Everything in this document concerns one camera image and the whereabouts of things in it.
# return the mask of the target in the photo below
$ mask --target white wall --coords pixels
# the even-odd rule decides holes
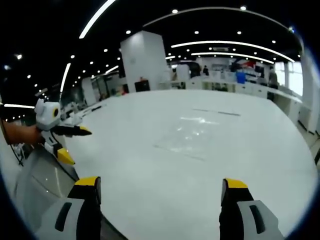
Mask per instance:
[[[83,96],[88,106],[91,106],[97,102],[94,88],[91,83],[91,78],[86,77],[81,82]]]
[[[121,42],[122,61],[130,93],[136,92],[140,77],[156,90],[167,70],[165,48],[160,35],[140,31]]]

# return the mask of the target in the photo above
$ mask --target yellow tip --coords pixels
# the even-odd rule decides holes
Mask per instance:
[[[91,131],[89,131],[85,126],[80,126],[81,130],[87,131],[88,133],[92,134]]]
[[[72,157],[70,156],[70,154],[67,152],[67,150],[64,147],[60,148],[57,151],[57,158],[58,158],[58,161],[60,161],[64,164],[69,164],[69,165],[75,164],[75,161],[72,159]]]
[[[248,186],[240,180],[235,180],[231,178],[225,179],[228,183],[228,187],[232,189],[247,189]]]

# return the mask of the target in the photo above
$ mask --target white tabletop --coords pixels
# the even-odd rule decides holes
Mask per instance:
[[[163,90],[104,102],[83,118],[93,135],[66,143],[80,177],[101,176],[101,211],[130,240],[218,240],[226,177],[245,182],[285,236],[314,194],[309,148],[269,100]]]

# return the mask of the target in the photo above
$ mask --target window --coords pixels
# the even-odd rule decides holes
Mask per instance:
[[[302,96],[304,90],[304,79],[302,75],[301,62],[289,62],[289,89]]]

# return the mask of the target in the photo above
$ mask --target blue container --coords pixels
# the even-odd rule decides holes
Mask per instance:
[[[244,72],[236,72],[236,82],[238,84],[245,84],[246,83],[246,74]]]

